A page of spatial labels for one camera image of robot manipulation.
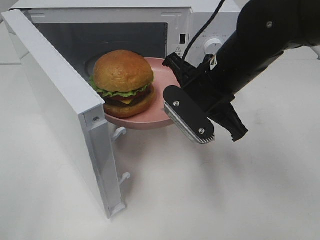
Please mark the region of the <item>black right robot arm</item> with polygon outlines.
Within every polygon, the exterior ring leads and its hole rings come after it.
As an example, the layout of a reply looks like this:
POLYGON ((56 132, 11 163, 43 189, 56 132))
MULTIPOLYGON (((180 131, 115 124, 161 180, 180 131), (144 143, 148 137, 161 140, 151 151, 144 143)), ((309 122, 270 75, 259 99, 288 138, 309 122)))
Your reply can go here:
POLYGON ((248 130, 232 106, 236 93, 286 50, 319 44, 319 1, 251 0, 241 10, 235 32, 198 67, 176 53, 165 58, 163 65, 171 68, 178 86, 163 91, 164 111, 196 143, 214 140, 214 124, 238 141, 248 130))

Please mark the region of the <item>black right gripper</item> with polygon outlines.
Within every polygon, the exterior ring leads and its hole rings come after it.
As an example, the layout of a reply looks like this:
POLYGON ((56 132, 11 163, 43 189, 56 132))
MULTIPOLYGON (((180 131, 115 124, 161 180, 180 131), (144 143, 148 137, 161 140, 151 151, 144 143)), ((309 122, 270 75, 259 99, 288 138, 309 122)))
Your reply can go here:
POLYGON ((205 56, 203 62, 194 67, 175 52, 168 55, 163 66, 169 67, 181 88, 212 120, 229 131, 232 141, 242 139, 248 129, 242 123, 231 102, 235 96, 221 89, 212 77, 212 70, 218 66, 216 56, 205 56))

